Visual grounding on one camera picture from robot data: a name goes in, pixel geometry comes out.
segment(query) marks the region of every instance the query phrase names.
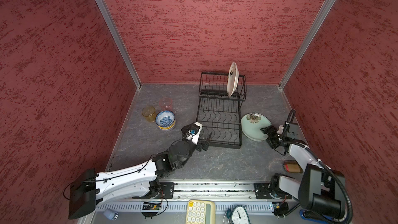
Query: glass cup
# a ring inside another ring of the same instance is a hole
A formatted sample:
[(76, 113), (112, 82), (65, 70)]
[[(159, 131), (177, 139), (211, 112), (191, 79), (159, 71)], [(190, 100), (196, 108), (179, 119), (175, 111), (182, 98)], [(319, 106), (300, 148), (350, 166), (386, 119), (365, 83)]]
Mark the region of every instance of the glass cup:
[(173, 100), (168, 97), (163, 97), (159, 100), (159, 106), (162, 111), (173, 111)]
[(148, 122), (154, 122), (156, 119), (156, 111), (153, 106), (144, 107), (141, 114), (145, 117)]

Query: white plate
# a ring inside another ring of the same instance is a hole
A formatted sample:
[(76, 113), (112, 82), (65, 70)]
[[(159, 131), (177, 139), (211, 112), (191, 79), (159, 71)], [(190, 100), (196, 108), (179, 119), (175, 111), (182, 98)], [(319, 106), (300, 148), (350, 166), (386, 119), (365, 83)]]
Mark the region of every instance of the white plate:
[(238, 68), (235, 62), (232, 62), (231, 67), (228, 70), (228, 82), (226, 84), (226, 90), (228, 92), (228, 97), (234, 93), (236, 87), (238, 86)]
[(261, 128), (269, 127), (271, 125), (271, 122), (265, 116), (260, 113), (252, 112), (243, 116), (240, 121), (242, 124), (242, 132), (249, 139), (261, 142), (268, 138), (268, 135), (260, 131)]

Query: black wire dish rack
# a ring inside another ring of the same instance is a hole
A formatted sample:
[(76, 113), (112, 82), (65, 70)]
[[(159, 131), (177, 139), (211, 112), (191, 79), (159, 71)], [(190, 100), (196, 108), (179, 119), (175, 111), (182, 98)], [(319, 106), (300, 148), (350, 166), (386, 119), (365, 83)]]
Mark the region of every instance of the black wire dish rack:
[(226, 90), (227, 73), (202, 72), (196, 121), (203, 125), (200, 140), (211, 133), (210, 146), (240, 149), (242, 127), (240, 107), (246, 100), (246, 78), (239, 75), (238, 86), (231, 97)]

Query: bowl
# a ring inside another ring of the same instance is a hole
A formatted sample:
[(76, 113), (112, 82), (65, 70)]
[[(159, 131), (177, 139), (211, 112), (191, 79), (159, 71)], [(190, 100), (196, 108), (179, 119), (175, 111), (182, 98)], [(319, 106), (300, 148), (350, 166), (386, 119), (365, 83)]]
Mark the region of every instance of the bowl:
[(156, 125), (162, 130), (168, 130), (174, 127), (176, 123), (176, 116), (172, 111), (162, 111), (156, 115)]

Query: yellow calculator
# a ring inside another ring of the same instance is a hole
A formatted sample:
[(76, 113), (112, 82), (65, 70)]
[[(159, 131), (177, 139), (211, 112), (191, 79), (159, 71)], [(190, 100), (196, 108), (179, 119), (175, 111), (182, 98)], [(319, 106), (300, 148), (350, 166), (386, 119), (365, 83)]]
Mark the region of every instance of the yellow calculator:
[(212, 201), (190, 200), (187, 207), (186, 224), (215, 224), (216, 204)]

